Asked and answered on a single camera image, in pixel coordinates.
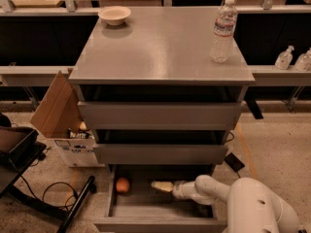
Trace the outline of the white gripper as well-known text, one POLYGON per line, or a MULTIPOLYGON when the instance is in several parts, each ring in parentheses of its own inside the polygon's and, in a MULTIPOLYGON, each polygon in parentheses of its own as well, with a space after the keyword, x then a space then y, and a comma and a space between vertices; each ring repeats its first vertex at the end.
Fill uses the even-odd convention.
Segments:
POLYGON ((152 187, 164 191, 171 192, 175 198, 180 200, 193 200, 198 194, 194 182, 177 181, 174 184, 172 182, 152 182, 152 187))

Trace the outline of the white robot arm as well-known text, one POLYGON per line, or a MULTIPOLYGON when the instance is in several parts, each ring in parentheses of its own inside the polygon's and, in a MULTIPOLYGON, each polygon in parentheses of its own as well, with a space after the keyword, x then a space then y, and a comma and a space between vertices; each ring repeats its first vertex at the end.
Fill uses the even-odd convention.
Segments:
POLYGON ((152 182, 152 187, 170 192, 180 200, 211 205, 216 199, 226 204, 226 233, 298 233, 299 218, 294 208, 265 184, 240 178, 232 185, 200 175, 193 182, 152 182))

